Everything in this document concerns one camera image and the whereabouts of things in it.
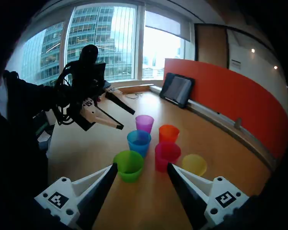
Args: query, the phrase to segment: red cup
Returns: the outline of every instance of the red cup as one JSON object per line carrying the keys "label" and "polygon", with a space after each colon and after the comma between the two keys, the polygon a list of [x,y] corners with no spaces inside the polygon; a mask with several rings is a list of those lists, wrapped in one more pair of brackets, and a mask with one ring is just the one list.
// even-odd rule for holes
{"label": "red cup", "polygon": [[159,143],[160,142],[174,142],[179,135],[179,129],[173,125],[163,125],[159,128]]}
{"label": "red cup", "polygon": [[173,142],[161,142],[155,148],[156,170],[166,172],[167,164],[175,164],[181,155],[180,147]]}

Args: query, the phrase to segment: window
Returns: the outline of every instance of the window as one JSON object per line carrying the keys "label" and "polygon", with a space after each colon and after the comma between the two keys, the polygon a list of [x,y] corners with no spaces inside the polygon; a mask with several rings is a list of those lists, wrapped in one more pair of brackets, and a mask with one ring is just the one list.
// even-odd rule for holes
{"label": "window", "polygon": [[[84,18],[80,24],[77,21],[78,11],[83,12],[81,18]],[[132,57],[135,13],[135,7],[96,6],[76,9],[68,36],[67,63],[78,60],[81,49],[94,44],[99,49],[97,61],[107,63],[104,75],[106,80],[134,78]]]}
{"label": "window", "polygon": [[63,23],[50,26],[30,38],[23,46],[19,77],[36,85],[54,85],[58,78]]}
{"label": "window", "polygon": [[163,78],[166,58],[180,58],[184,40],[167,32],[144,28],[142,78]]}
{"label": "window", "polygon": [[[141,21],[143,16],[145,25],[140,28],[136,20]],[[69,25],[66,30],[63,30],[64,23]],[[104,76],[108,81],[162,79],[166,58],[194,58],[191,51],[187,52],[194,49],[188,42],[193,24],[179,14],[154,5],[93,3],[76,7],[70,21],[64,23],[49,26],[24,44],[19,73],[22,79],[53,85],[60,69],[78,60],[82,48],[88,44],[98,47],[97,61],[107,64]],[[61,39],[66,39],[66,47],[61,47]],[[143,47],[136,50],[137,41],[141,39]],[[60,62],[63,55],[60,51],[64,52],[64,63]],[[138,63],[139,56],[143,57],[142,63]]]}

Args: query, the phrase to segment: wall ledge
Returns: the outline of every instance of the wall ledge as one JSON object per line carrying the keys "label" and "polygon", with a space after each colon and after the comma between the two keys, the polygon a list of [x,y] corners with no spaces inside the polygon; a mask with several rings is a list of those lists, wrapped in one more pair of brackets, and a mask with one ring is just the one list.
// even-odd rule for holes
{"label": "wall ledge", "polygon": [[[150,91],[155,94],[160,94],[161,87],[150,86]],[[235,138],[241,144],[243,144],[248,150],[253,152],[255,156],[271,171],[273,172],[277,167],[277,161],[272,154],[256,139],[249,131],[241,127],[240,130],[234,127],[235,122],[228,117],[218,114],[217,112],[202,106],[195,101],[188,100],[187,109],[211,122],[230,136]]]}

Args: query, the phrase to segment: plastic cup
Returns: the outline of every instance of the plastic cup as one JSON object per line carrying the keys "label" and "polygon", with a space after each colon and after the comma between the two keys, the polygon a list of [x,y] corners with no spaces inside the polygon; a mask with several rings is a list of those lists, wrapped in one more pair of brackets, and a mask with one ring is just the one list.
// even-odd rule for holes
{"label": "plastic cup", "polygon": [[163,125],[159,128],[160,142],[175,142],[179,135],[179,129],[173,125]]}
{"label": "plastic cup", "polygon": [[134,130],[127,135],[130,150],[138,152],[144,158],[148,151],[151,135],[143,130]]}
{"label": "plastic cup", "polygon": [[155,148],[156,170],[166,172],[167,164],[175,164],[181,155],[180,147],[173,142],[161,142]]}
{"label": "plastic cup", "polygon": [[207,170],[207,162],[199,155],[190,154],[182,159],[182,168],[198,176],[202,176]]}
{"label": "plastic cup", "polygon": [[143,130],[151,133],[151,128],[154,123],[154,119],[148,115],[140,115],[136,117],[137,130]]}
{"label": "plastic cup", "polygon": [[139,153],[126,150],[117,154],[113,159],[113,163],[117,163],[118,174],[122,180],[127,183],[133,183],[142,172],[144,159]]}

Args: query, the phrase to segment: purple cup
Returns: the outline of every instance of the purple cup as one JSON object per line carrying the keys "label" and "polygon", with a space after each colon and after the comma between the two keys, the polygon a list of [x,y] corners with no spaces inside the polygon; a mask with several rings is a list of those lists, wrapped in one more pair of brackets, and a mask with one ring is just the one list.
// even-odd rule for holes
{"label": "purple cup", "polygon": [[140,115],[136,117],[137,130],[144,130],[151,133],[151,128],[154,123],[154,119],[148,115]]}

